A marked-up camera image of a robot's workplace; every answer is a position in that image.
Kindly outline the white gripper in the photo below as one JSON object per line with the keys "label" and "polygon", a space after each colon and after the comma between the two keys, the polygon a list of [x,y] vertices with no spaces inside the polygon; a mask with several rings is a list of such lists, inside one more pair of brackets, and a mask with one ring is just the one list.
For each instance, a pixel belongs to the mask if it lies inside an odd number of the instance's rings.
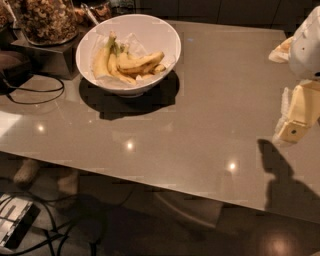
{"label": "white gripper", "polygon": [[320,7],[315,7],[292,37],[287,38],[268,58],[287,63],[302,80],[293,90],[285,88],[281,100],[281,118],[273,142],[296,144],[320,118]]}

